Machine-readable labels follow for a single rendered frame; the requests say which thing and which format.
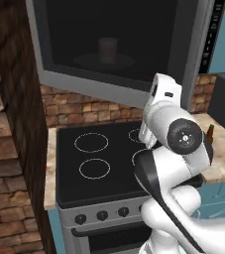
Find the grey microwave oven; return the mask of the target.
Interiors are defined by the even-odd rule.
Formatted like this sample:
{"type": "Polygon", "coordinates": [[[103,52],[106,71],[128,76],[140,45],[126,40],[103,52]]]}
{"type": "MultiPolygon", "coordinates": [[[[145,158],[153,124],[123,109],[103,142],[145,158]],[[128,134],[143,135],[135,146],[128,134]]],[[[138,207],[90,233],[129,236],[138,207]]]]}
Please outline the grey microwave oven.
{"type": "MultiPolygon", "coordinates": [[[[156,73],[170,75],[172,55],[180,57],[172,72],[182,77],[196,5],[197,0],[35,0],[44,68],[149,92],[156,73]],[[117,55],[135,63],[91,70],[73,62],[98,54],[100,38],[116,38],[117,55]]],[[[224,9],[225,0],[214,0],[198,74],[209,71],[224,9]]]]}

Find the brown bottle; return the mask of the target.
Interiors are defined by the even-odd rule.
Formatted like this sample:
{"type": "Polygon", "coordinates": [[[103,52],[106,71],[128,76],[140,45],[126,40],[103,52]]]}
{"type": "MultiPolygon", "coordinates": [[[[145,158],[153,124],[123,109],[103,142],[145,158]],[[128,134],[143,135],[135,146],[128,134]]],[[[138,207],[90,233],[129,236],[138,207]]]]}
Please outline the brown bottle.
{"type": "Polygon", "coordinates": [[[206,133],[206,138],[210,144],[213,143],[213,133],[214,133],[214,125],[210,124],[206,133]]]}

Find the grey cylindrical cup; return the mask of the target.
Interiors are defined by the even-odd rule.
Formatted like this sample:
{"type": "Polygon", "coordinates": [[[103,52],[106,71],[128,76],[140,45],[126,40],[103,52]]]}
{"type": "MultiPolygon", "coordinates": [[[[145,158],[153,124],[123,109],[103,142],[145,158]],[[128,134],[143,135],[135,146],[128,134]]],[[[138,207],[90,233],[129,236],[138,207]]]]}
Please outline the grey cylindrical cup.
{"type": "Polygon", "coordinates": [[[112,64],[116,61],[117,44],[116,38],[100,38],[98,40],[99,60],[103,64],[112,64]]]}

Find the narrow blue base cupboard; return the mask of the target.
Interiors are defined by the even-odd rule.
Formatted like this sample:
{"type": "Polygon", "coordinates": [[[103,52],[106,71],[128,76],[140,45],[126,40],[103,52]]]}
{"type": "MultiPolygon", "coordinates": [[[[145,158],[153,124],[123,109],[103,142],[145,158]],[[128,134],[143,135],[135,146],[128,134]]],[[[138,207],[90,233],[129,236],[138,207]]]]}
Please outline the narrow blue base cupboard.
{"type": "Polygon", "coordinates": [[[50,224],[53,232],[53,237],[56,246],[56,254],[66,254],[64,249],[64,242],[62,237],[62,231],[60,226],[59,215],[57,209],[51,209],[48,211],[50,224]]]}

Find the black hob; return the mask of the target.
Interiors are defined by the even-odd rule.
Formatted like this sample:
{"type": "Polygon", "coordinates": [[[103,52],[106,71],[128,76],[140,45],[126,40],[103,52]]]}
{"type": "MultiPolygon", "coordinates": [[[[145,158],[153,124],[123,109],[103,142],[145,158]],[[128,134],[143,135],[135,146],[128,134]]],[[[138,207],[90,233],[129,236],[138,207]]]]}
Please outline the black hob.
{"type": "Polygon", "coordinates": [[[141,123],[61,128],[56,133],[56,202],[74,208],[145,196],[133,156],[146,146],[141,123]]]}

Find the black oven door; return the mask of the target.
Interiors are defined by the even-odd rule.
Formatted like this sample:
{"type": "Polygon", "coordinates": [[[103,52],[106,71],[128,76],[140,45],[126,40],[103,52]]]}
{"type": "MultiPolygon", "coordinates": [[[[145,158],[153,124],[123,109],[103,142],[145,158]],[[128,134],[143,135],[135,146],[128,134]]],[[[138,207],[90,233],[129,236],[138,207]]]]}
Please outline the black oven door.
{"type": "Polygon", "coordinates": [[[86,236],[90,254],[110,254],[140,247],[151,235],[151,228],[134,229],[86,236]]]}

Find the round microwave turntable plate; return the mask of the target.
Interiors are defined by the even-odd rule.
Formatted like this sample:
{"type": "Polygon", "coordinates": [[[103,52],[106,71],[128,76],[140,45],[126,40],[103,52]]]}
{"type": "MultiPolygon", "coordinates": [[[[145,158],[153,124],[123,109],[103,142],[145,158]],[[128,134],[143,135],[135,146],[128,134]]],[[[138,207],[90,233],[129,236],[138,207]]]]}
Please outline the round microwave turntable plate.
{"type": "Polygon", "coordinates": [[[135,63],[131,57],[121,54],[117,55],[113,64],[102,63],[99,54],[96,53],[79,56],[73,62],[82,68],[91,70],[118,70],[128,68],[135,63]]]}

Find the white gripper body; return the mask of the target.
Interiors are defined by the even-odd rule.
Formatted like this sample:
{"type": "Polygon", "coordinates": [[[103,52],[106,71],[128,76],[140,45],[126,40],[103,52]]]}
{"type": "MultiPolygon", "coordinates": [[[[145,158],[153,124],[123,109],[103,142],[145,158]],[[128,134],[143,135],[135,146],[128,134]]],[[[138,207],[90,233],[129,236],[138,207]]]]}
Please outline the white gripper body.
{"type": "Polygon", "coordinates": [[[153,148],[158,139],[155,135],[154,127],[142,120],[140,132],[139,132],[140,141],[146,145],[147,149],[153,148]]]}

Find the blue base cupboard door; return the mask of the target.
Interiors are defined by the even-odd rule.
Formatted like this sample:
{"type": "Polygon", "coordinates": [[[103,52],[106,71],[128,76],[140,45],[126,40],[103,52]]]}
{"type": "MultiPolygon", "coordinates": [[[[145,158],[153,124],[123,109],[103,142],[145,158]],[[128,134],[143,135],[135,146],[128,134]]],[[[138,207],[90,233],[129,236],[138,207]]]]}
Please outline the blue base cupboard door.
{"type": "Polygon", "coordinates": [[[225,217],[225,201],[202,205],[192,216],[201,219],[225,217]]]}

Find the grey microwave door dark window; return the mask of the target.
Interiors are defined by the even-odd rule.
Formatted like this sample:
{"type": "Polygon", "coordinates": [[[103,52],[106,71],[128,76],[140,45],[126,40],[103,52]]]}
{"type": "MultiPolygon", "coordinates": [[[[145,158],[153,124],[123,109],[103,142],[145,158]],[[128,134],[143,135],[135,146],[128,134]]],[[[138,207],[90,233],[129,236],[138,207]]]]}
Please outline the grey microwave door dark window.
{"type": "MultiPolygon", "coordinates": [[[[35,0],[26,0],[40,84],[137,108],[144,107],[148,99],[148,93],[141,88],[124,87],[118,84],[112,84],[108,81],[103,82],[94,80],[93,78],[87,79],[45,70],[42,61],[42,47],[40,46],[34,4],[35,0]]],[[[190,36],[189,50],[186,56],[185,69],[182,77],[178,77],[172,72],[172,68],[178,65],[180,57],[172,55],[169,59],[169,74],[182,85],[181,106],[186,110],[191,109],[191,96],[198,75],[201,54],[204,48],[213,4],[214,0],[197,0],[193,31],[190,36]]]]}

